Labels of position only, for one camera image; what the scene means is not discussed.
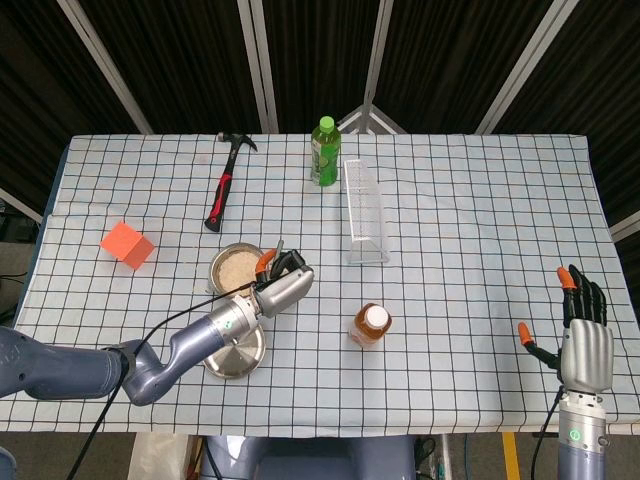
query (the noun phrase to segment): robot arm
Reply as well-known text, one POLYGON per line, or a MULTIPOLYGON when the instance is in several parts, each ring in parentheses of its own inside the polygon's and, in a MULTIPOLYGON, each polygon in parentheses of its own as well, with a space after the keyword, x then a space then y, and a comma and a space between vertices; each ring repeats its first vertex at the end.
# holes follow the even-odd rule
POLYGON ((558 479, 605 478, 606 411, 598 396, 613 383, 613 334, 600 287, 576 267, 558 269, 564 291, 562 348, 554 355, 538 347, 526 325, 518 325, 527 351, 558 370, 563 383, 559 402, 558 479))
POLYGON ((109 394, 127 370, 123 388, 135 405, 161 398, 191 367, 302 299, 313 283, 313 269, 299 261, 290 273, 254 285, 248 297, 236 296, 175 333, 171 357, 163 365, 145 343, 132 340, 105 350, 44 345, 0 327, 0 398, 24 390, 40 400, 98 398, 109 394))

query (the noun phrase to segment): bottle cap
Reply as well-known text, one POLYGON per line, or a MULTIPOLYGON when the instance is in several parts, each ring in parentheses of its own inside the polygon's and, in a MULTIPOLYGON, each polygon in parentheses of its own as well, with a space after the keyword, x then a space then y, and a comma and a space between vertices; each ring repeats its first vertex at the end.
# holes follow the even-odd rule
POLYGON ((322 117, 320 119, 320 131, 323 133, 331 133, 335 126, 333 118, 331 117, 322 117))
POLYGON ((374 305, 365 312, 364 321, 371 328, 380 329, 389 321, 389 314, 380 305, 374 305))

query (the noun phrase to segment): orange cube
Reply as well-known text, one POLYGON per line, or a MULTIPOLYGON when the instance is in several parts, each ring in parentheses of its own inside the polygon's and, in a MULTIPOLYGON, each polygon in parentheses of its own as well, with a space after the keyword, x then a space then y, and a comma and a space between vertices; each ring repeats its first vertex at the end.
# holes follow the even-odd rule
POLYGON ((137 270, 153 251, 153 244, 124 222, 118 223, 100 246, 121 262, 137 270))

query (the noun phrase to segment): table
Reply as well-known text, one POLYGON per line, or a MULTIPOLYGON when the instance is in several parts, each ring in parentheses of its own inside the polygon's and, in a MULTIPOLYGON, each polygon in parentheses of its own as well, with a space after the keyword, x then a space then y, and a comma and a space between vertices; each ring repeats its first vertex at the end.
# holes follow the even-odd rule
MULTIPOLYGON (((346 264, 346 197, 309 180, 304 135, 254 135, 242 149, 223 232, 202 224, 229 144, 209 135, 74 137, 17 328, 42 342, 101 348, 141 338, 208 298, 207 267, 237 241, 282 238, 314 266, 298 305, 262 322, 267 353, 249 377, 192 368, 160 401, 121 392, 106 431, 271 436, 537 430, 558 381, 522 348, 526 321, 551 351, 561 334, 555 269, 576 264, 610 300, 610 430, 640 427, 640 331, 594 187, 587 140, 568 135, 343 137, 383 194, 390 261, 346 264), (99 248, 125 220, 157 246, 135 273, 99 248), (393 326, 363 352, 354 314, 382 302, 393 326)), ((205 309, 151 340, 168 339, 205 309)), ((104 399, 0 401, 0 429, 88 431, 104 399)))

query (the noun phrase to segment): hammer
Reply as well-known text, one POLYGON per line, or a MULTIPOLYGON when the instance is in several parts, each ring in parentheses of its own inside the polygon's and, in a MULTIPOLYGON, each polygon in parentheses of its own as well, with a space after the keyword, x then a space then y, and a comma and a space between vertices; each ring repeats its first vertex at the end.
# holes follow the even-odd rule
POLYGON ((205 227, 212 232, 220 231, 222 214, 224 213, 224 207, 227 204, 227 197, 229 196, 229 190, 231 189, 233 167, 236 165, 236 157, 238 156, 240 146, 243 143, 246 143, 255 151, 258 151, 253 140, 244 134, 220 133, 218 134, 218 140, 222 142, 231 142, 231 151, 229 152, 227 166, 224 168, 224 173, 222 174, 222 177, 220 177, 220 183, 218 183, 218 188, 216 189, 216 198, 213 201, 213 208, 209 213, 209 217, 204 221, 205 227))

